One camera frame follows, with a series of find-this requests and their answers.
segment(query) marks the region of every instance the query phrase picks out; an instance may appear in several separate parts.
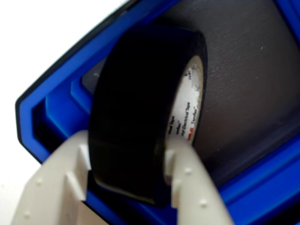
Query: blue plastic case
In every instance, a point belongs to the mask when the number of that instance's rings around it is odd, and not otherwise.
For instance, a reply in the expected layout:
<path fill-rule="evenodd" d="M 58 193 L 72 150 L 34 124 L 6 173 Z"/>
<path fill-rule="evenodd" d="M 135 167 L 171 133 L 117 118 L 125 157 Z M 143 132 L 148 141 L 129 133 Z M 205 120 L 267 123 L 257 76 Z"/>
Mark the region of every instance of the blue plastic case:
<path fill-rule="evenodd" d="M 44 162 L 51 151 L 34 135 L 35 129 L 45 128 L 46 124 L 56 133 L 58 142 L 87 129 L 92 95 L 81 84 L 81 77 L 108 55 L 124 31 L 134 24 L 151 22 L 177 1 L 136 2 L 106 27 L 102 23 L 95 28 L 18 99 L 18 137 L 39 162 Z M 300 1 L 278 0 L 277 3 L 300 41 Z M 300 135 L 227 182 L 219 191 L 236 224 L 262 223 L 300 200 L 300 179 L 295 177 L 300 177 Z M 177 213 L 171 206 L 157 209 L 126 201 L 151 224 L 176 224 Z M 90 190 L 86 202 L 106 221 L 126 224 Z"/>

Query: black electrical tape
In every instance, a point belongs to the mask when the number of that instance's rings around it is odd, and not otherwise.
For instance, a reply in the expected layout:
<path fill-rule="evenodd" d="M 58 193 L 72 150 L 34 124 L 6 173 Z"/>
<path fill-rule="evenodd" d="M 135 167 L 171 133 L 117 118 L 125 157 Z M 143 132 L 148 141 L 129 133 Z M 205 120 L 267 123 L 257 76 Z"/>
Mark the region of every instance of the black electrical tape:
<path fill-rule="evenodd" d="M 192 58 L 200 59 L 203 98 L 207 54 L 200 32 L 146 25 L 117 42 L 101 72 L 90 116 L 90 161 L 98 185 L 156 205 L 170 201 L 163 171 L 172 129 L 168 121 Z"/>

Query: white background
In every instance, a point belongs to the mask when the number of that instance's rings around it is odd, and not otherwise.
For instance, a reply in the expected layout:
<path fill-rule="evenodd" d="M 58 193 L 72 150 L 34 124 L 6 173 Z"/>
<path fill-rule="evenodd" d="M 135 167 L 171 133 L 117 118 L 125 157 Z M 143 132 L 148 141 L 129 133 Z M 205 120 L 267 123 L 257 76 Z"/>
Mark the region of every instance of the white background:
<path fill-rule="evenodd" d="M 15 101 L 63 53 L 127 0 L 0 1 L 0 225 L 39 163 L 17 140 Z"/>

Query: white plastic holder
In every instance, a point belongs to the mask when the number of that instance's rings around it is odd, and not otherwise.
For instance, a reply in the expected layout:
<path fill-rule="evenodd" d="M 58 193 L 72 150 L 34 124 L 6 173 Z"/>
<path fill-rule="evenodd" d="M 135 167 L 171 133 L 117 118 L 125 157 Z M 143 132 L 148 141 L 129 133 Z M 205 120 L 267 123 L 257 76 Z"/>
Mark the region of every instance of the white plastic holder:
<path fill-rule="evenodd" d="M 80 131 L 51 154 L 28 181 L 12 225 L 76 225 L 90 169 L 88 131 Z"/>
<path fill-rule="evenodd" d="M 90 169 L 88 131 L 80 131 L 28 181 L 12 225 L 76 225 Z M 178 209 L 178 225 L 233 224 L 205 167 L 186 140 L 168 140 L 165 176 L 167 181 L 172 179 L 172 206 Z"/>
<path fill-rule="evenodd" d="M 165 176 L 172 179 L 172 207 L 178 209 L 178 225 L 233 224 L 208 172 L 185 139 L 168 140 Z"/>

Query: raised dot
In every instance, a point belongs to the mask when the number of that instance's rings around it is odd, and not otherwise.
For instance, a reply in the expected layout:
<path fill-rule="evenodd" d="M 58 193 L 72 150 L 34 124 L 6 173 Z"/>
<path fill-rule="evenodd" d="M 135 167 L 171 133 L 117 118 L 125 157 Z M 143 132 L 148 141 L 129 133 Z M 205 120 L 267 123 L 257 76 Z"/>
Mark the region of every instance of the raised dot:
<path fill-rule="evenodd" d="M 37 179 L 36 183 L 38 186 L 41 186 L 43 183 L 43 180 L 41 178 L 39 178 L 39 179 Z"/>
<path fill-rule="evenodd" d="M 29 212 L 29 211 L 26 211 L 26 212 L 24 213 L 24 218 L 25 218 L 25 219 L 29 219 L 29 218 L 30 218 L 30 212 Z"/>
<path fill-rule="evenodd" d="M 207 205 L 208 205 L 207 200 L 206 200 L 206 199 L 200 199 L 199 205 L 200 205 L 202 208 L 206 208 Z"/>
<path fill-rule="evenodd" d="M 192 173 L 192 169 L 187 167 L 187 168 L 184 169 L 184 172 L 185 172 L 186 175 L 190 175 Z"/>

